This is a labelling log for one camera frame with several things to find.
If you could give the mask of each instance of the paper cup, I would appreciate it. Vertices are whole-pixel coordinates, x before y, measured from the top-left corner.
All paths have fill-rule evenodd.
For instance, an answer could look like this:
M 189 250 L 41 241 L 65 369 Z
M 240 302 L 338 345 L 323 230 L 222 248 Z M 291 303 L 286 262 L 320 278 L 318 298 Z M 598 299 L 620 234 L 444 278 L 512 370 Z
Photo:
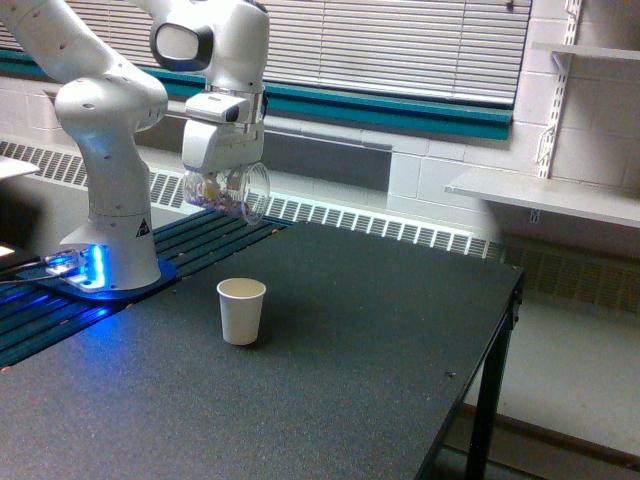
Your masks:
M 229 278 L 220 282 L 217 289 L 224 341 L 233 345 L 255 342 L 267 287 L 250 278 Z

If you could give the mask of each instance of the white brick wall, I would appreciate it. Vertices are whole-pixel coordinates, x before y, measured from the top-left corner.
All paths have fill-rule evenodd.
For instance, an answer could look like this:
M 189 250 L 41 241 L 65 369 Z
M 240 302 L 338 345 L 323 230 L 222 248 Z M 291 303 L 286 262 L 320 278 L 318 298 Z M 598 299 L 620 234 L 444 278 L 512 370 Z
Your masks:
M 351 145 L 386 148 L 392 152 L 387 198 L 357 187 L 274 175 L 274 189 L 299 195 L 333 199 L 362 207 L 463 225 L 485 235 L 503 232 L 535 235 L 550 241 L 561 239 L 576 245 L 585 241 L 585 228 L 576 219 L 558 223 L 544 221 L 532 227 L 525 214 L 496 216 L 495 205 L 444 193 L 444 186 L 470 168 L 508 169 L 535 174 L 539 135 L 547 123 L 554 94 L 556 69 L 549 52 L 529 48 L 534 41 L 561 42 L 566 28 L 563 0 L 535 0 L 523 58 L 523 71 L 509 140 L 489 141 L 425 133 L 401 135 L 311 121 L 268 116 L 268 129 Z M 640 2 L 637 0 L 584 0 L 578 41 L 640 50 Z M 72 144 L 59 128 L 45 93 L 57 86 L 0 78 L 0 132 L 41 141 Z M 614 63 L 575 59 L 566 97 L 562 129 L 558 138 L 553 175 L 594 184 L 640 191 L 640 63 Z M 620 235 L 615 226 L 605 226 Z M 636 232 L 616 242 L 610 251 L 638 256 L 631 247 Z M 603 242 L 603 249 L 610 243 Z

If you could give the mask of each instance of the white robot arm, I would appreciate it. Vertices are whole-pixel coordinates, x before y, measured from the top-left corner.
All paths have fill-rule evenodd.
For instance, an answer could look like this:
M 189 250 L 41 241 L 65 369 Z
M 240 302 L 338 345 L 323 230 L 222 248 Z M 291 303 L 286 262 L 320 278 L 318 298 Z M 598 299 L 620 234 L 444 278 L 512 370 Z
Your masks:
M 130 290 L 160 277 L 150 235 L 149 171 L 134 133 L 167 109 L 162 84 L 101 41 L 63 0 L 0 0 L 0 20 L 52 78 L 55 102 L 88 175 L 89 217 L 61 244 L 90 252 L 82 290 Z
M 195 175 L 260 160 L 262 74 L 269 19 L 253 0 L 136 0 L 154 18 L 151 49 L 173 71 L 197 72 L 206 91 L 187 101 L 183 162 Z M 102 42 L 63 0 L 0 0 L 0 20 L 52 78 L 66 83 L 56 114 L 83 154 L 89 218 L 62 245 L 89 252 L 67 281 L 88 292 L 131 290 L 160 277 L 148 168 L 134 133 L 167 109 L 158 80 Z
M 200 189 L 196 195 L 194 186 L 220 187 L 216 183 L 219 172 L 254 164 L 262 156 L 266 106 L 262 75 L 267 62 L 269 16 L 253 0 L 193 4 L 166 0 L 161 2 L 162 8 L 152 1 L 133 3 L 154 17 L 150 44 L 158 63 L 169 70 L 196 72 L 206 78 L 206 91 L 186 102 L 189 120 L 182 160 L 187 169 L 185 199 L 211 205 L 210 200 L 216 198 L 207 196 L 215 197 L 218 188 L 209 192 Z M 266 207 L 268 177 L 263 167 L 262 172 L 267 185 L 261 203 Z

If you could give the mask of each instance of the wall shelf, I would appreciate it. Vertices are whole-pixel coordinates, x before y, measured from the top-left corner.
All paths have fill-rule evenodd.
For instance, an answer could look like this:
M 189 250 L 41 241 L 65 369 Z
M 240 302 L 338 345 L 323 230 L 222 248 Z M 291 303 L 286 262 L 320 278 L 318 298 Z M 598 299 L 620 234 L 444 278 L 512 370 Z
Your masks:
M 640 193 L 522 173 L 474 168 L 445 187 L 448 193 L 640 228 Z
M 13 158 L 0 155 L 0 180 L 17 177 L 19 175 L 28 175 L 38 170 L 38 167 L 28 162 L 14 160 Z
M 561 43 L 533 42 L 535 50 L 548 50 L 555 54 L 575 55 L 578 57 L 603 60 L 640 61 L 640 51 L 619 50 L 615 48 L 586 47 L 582 45 L 564 45 Z

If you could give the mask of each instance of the window blinds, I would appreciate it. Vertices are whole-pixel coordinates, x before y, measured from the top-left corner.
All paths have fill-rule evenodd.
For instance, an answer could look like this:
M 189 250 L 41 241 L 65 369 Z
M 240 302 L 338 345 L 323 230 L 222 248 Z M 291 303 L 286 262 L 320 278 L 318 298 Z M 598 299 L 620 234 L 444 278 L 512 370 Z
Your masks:
M 510 105 L 532 0 L 261 0 L 271 17 L 265 79 Z M 157 67 L 151 20 L 125 0 L 68 0 L 103 40 Z M 0 47 L 19 48 L 0 31 Z

